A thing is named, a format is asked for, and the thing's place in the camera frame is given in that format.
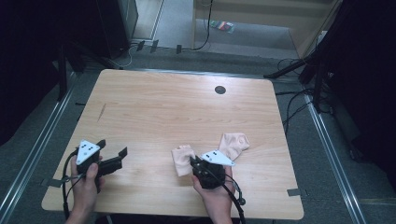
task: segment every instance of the gray carpet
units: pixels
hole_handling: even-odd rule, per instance
[[[128,54],[125,53],[117,62],[128,63]],[[132,63],[125,69],[213,72],[224,76],[262,78],[263,74],[275,72],[278,62],[279,60],[275,59],[208,52],[184,51],[176,54],[174,49],[157,49],[156,52],[149,53],[149,47],[145,47],[142,51],[132,52]],[[88,101],[89,94],[102,69],[103,66],[88,61],[88,67],[79,76],[67,108],[8,223],[64,223],[63,213],[49,212],[41,208],[46,189],[40,187],[39,184],[43,178],[53,176],[77,125],[78,117],[84,109],[76,103],[84,104]],[[274,85],[276,92],[302,89],[294,73],[275,80]],[[5,196],[7,188],[21,169],[49,117],[56,103],[57,91],[58,88],[54,88],[26,119],[15,136],[0,147],[0,167],[4,171],[0,180],[1,197]],[[291,96],[277,96],[282,119],[286,118],[286,109]],[[303,96],[297,97],[290,111],[296,110],[304,103]],[[335,120],[330,115],[323,115],[323,118],[358,197],[360,199],[394,198],[395,194],[384,174],[371,163],[352,161],[347,155],[347,144]],[[287,140],[299,188],[307,193],[302,197],[305,215],[299,221],[277,220],[276,223],[352,223],[317,129],[307,109],[298,113],[290,121]],[[396,219],[395,206],[391,203],[365,203],[362,208],[369,223],[390,224]],[[247,223],[273,223],[273,220],[249,219]]]

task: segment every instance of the black controller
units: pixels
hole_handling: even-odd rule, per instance
[[[215,189],[225,181],[225,170],[222,165],[190,157],[192,173],[198,177],[203,189]]]
[[[97,144],[101,149],[105,147],[106,142],[105,140],[102,140]],[[96,184],[96,189],[97,192],[100,192],[99,188],[99,178],[103,175],[109,175],[114,173],[115,171],[119,170],[122,168],[122,159],[126,157],[128,154],[127,147],[123,149],[121,152],[119,152],[119,156],[109,159],[107,161],[99,161],[99,150],[95,152],[93,155],[91,155],[87,160],[85,160],[81,165],[77,166],[77,170],[79,174],[87,174],[88,168],[96,162],[98,164],[98,174],[96,175],[95,178],[95,184]]]

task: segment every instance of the white tag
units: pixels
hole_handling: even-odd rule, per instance
[[[215,163],[215,164],[219,164],[219,165],[228,165],[228,166],[235,165],[235,162],[230,160],[228,157],[226,157],[224,154],[222,154],[218,150],[206,152],[206,153],[202,154],[201,158],[204,161],[208,161],[210,163]]]
[[[81,165],[85,160],[87,160],[91,155],[95,154],[100,150],[100,147],[94,143],[90,143],[86,140],[81,140],[78,147],[78,154],[77,154],[77,165]]]

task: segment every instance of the human hand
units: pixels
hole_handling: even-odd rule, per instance
[[[71,176],[77,176],[78,170],[76,165],[77,156],[70,161]],[[98,173],[98,164],[93,163],[87,170],[85,177],[72,179],[74,205],[69,219],[66,223],[86,223],[96,204],[97,189],[95,178]],[[105,180],[99,178],[99,188],[105,184]]]
[[[225,169],[225,186],[232,192],[235,193],[233,187],[233,181],[230,177],[233,177],[233,171],[231,166],[224,166]],[[230,198],[228,192],[224,187],[220,186],[215,189],[203,189],[197,176],[192,176],[192,182],[194,189],[201,195],[206,212],[209,214],[214,224],[229,224],[231,220],[231,206],[233,201]]]

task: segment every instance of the wrist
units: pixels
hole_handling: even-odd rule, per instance
[[[233,224],[231,216],[213,216],[211,219],[213,224]]]
[[[66,220],[66,223],[73,223],[73,224],[87,223],[90,215],[91,215],[91,211],[88,209],[78,209],[73,207],[73,210],[70,213],[70,217]]]

